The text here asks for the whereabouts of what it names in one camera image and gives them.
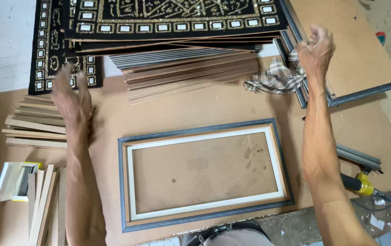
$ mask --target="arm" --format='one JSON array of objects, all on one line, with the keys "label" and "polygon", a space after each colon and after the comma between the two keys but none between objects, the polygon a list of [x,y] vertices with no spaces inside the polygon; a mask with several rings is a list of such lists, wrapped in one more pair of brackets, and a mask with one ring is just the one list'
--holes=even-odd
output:
[{"label": "arm", "polygon": [[306,71],[309,101],[303,130],[303,176],[308,183],[324,245],[377,245],[359,223],[340,177],[328,103],[325,76],[335,50],[332,35],[311,26],[316,44],[297,46]]},{"label": "arm", "polygon": [[66,232],[71,246],[106,245],[102,201],[88,150],[91,95],[83,72],[77,74],[79,93],[69,86],[72,65],[53,80],[52,99],[67,129]]}]

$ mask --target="small cardboard box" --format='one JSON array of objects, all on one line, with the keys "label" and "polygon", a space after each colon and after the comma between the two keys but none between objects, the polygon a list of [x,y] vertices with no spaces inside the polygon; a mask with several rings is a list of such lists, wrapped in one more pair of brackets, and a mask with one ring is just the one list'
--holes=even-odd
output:
[{"label": "small cardboard box", "polygon": [[0,176],[0,202],[6,200],[29,201],[28,175],[38,172],[42,163],[5,162]]}]

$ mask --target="forearm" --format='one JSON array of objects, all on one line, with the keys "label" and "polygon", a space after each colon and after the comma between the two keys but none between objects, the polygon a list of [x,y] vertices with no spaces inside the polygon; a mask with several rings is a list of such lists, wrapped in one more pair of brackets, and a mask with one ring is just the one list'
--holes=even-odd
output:
[{"label": "forearm", "polygon": [[105,219],[87,134],[67,133],[67,137],[65,221],[68,243],[72,246],[105,245]]},{"label": "forearm", "polygon": [[309,103],[303,129],[303,161],[309,163],[305,175],[312,179],[320,172],[339,176],[337,148],[332,133],[323,75],[308,76]]},{"label": "forearm", "polygon": [[303,164],[325,245],[373,245],[365,233],[340,177],[324,77],[311,77],[304,127]]}]

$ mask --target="cardboard sheet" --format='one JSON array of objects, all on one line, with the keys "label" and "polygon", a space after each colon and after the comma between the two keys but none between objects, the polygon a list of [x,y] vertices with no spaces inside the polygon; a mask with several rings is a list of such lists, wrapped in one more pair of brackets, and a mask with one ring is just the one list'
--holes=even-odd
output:
[{"label": "cardboard sheet", "polygon": [[327,78],[337,97],[391,83],[391,60],[356,0],[290,2],[308,37],[311,24],[334,34]]},{"label": "cardboard sheet", "polygon": [[[302,117],[306,110],[300,108],[295,95],[255,94],[245,91],[242,84],[227,83],[130,106],[126,90],[121,77],[106,78],[103,88],[90,90],[97,109],[89,151],[102,199],[108,245],[146,243],[176,233],[312,206],[300,161]],[[1,133],[4,121],[13,105],[25,94],[26,90],[0,93],[0,171],[5,161],[36,161],[65,166],[65,151],[5,145],[5,137]],[[374,95],[331,108],[330,112],[336,142],[381,159],[384,174],[372,172],[369,180],[376,188],[388,191],[391,190],[391,126],[378,101],[381,99],[382,94]],[[117,138],[272,117],[276,119],[295,205],[121,233]],[[341,161],[341,171],[355,176],[359,167]],[[27,221],[27,203],[0,203],[0,246],[26,245]]]},{"label": "cardboard sheet", "polygon": [[264,133],[133,150],[137,213],[278,191]]}]

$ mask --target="man's right hand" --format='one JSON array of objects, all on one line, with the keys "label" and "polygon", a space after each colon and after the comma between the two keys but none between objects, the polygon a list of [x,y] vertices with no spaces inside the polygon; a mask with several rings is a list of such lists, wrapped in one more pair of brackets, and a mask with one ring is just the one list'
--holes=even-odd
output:
[{"label": "man's right hand", "polygon": [[328,71],[329,62],[334,54],[335,45],[332,33],[317,25],[311,25],[312,43],[302,41],[297,45],[299,62],[305,69],[309,87],[325,89],[324,78]]}]

